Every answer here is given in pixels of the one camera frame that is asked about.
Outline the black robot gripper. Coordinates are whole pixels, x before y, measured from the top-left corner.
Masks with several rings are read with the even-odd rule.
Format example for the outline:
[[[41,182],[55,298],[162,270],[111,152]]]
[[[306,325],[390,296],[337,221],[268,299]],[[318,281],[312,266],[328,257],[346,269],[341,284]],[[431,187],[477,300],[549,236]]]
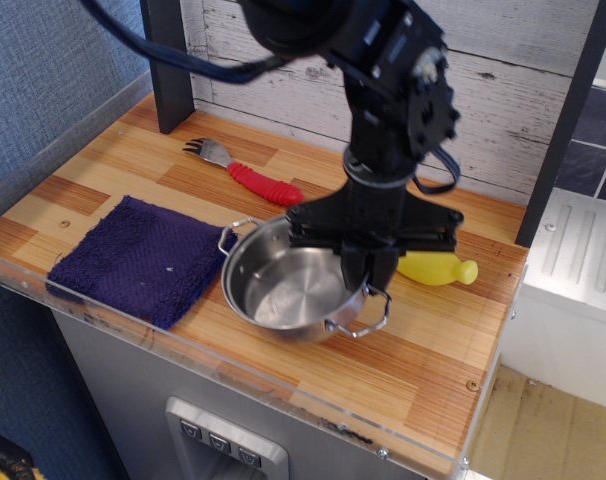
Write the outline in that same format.
[[[367,280],[368,252],[373,251],[368,284],[385,291],[399,252],[453,251],[464,220],[461,212],[422,200],[404,187],[379,189],[353,180],[329,196],[290,207],[286,218],[292,246],[340,252],[349,291]]]

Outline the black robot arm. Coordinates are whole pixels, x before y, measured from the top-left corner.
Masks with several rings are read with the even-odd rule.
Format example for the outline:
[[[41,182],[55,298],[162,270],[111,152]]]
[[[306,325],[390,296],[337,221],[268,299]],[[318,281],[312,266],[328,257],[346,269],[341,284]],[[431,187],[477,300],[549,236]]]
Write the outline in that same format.
[[[291,245],[330,249],[351,289],[386,288],[409,251],[453,251],[462,214],[432,203],[431,187],[407,189],[427,155],[460,174],[443,148],[460,115],[442,29],[412,1],[245,1],[241,8],[252,36],[272,53],[317,55],[340,69],[352,115],[346,184],[288,210]]]

